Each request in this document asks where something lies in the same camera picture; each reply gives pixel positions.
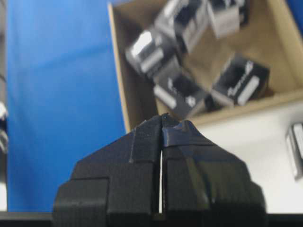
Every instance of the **blue backdrop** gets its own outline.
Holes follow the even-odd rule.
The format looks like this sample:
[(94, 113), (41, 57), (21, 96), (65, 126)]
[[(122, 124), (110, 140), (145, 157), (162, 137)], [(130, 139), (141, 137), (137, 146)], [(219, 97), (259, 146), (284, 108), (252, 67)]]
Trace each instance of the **blue backdrop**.
[(7, 40), (9, 211), (51, 211), (75, 162), (125, 133), (107, 1), (8, 0)]

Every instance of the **white surface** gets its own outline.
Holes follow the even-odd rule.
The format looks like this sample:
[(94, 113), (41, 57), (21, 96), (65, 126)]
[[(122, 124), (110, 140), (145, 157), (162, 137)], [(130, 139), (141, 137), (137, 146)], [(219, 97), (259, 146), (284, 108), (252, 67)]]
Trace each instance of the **white surface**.
[(295, 122), (303, 122), (303, 101), (197, 128), (246, 162), (268, 213), (303, 213), (303, 180), (293, 177), (285, 139)]

